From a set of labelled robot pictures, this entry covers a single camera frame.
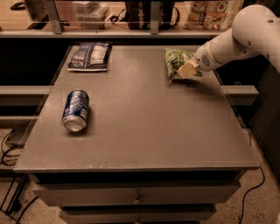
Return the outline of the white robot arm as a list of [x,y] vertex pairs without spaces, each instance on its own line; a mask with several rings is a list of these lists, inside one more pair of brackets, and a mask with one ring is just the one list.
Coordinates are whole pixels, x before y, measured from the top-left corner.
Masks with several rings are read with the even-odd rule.
[[252,4],[236,14],[230,29],[200,46],[176,73],[188,79],[199,71],[259,54],[280,72],[280,18],[266,6]]

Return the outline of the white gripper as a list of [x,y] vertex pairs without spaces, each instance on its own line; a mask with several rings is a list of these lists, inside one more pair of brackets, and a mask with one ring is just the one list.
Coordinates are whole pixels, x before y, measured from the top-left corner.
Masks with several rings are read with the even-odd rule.
[[[212,71],[220,66],[212,54],[211,45],[209,43],[201,45],[194,54],[194,58],[199,65],[199,69],[203,71]],[[176,73],[180,78],[188,78],[196,75],[198,71],[197,66],[192,62],[187,62],[181,66]]]

